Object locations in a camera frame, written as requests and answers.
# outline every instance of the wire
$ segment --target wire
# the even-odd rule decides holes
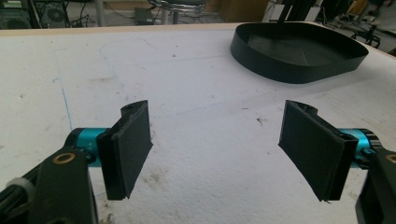
[[[125,15],[122,15],[122,14],[119,13],[118,11],[116,11],[114,8],[112,8],[112,7],[110,6],[109,3],[105,2],[105,4],[106,4],[106,6],[107,6],[108,8],[110,8],[110,9],[111,9],[114,13],[116,13],[117,15],[119,15],[119,16],[121,16],[121,17],[123,17],[123,18],[126,18],[126,19],[134,20],[134,17],[127,17],[127,16],[125,16]]]
[[[183,18],[187,18],[190,21],[181,21],[180,19],[183,19]],[[197,23],[197,22],[205,23],[204,21],[202,21],[202,19],[205,19],[206,23],[209,23],[209,18],[215,20],[215,19],[218,18],[218,16],[210,15],[210,14],[204,14],[204,13],[201,13],[201,12],[195,12],[195,13],[193,13],[193,15],[189,15],[187,13],[184,13],[184,14],[182,14],[182,15],[180,15],[178,17],[177,22],[181,22],[181,23],[184,23],[184,24]]]

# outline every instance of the cable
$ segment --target cable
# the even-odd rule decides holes
[[[114,13],[116,13],[117,15],[122,16],[123,18],[126,18],[126,19],[134,20],[134,17],[127,17],[127,16],[125,16],[125,15],[120,14],[118,11],[116,11],[114,8],[112,8],[107,2],[105,2],[105,4],[106,4],[106,6],[107,6],[108,8],[110,8],[110,9],[111,9]]]
[[[208,18],[211,18],[211,19],[214,19],[214,20],[218,18],[218,16],[215,16],[215,15],[205,15],[205,14],[203,14],[203,13],[201,13],[201,12],[194,12],[194,14],[195,14],[196,16],[189,15],[189,14],[187,14],[187,13],[184,13],[184,14],[182,14],[182,15],[180,15],[180,16],[178,17],[177,22],[181,22],[181,23],[184,23],[184,24],[190,24],[190,23],[196,23],[196,22],[198,21],[198,22],[200,22],[200,23],[204,23],[204,22],[202,21],[202,19],[205,18],[205,19],[206,19],[206,22],[207,22],[207,23],[210,23],[209,20],[208,20]],[[182,18],[187,18],[187,19],[189,19],[190,21],[181,21],[180,19],[182,19]]]

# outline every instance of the white table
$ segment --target white table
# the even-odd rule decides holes
[[[354,72],[304,85],[234,60],[236,24],[0,34],[0,186],[62,147],[77,127],[109,127],[148,100],[153,148],[131,200],[109,202],[91,169],[99,217],[114,223],[356,223],[366,173],[320,203],[277,146],[285,100],[335,127],[396,146],[396,61],[375,49]]]

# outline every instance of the black tray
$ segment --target black tray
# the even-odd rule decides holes
[[[231,53],[247,69],[263,77],[301,84],[353,71],[369,51],[327,28],[284,22],[239,25]]]

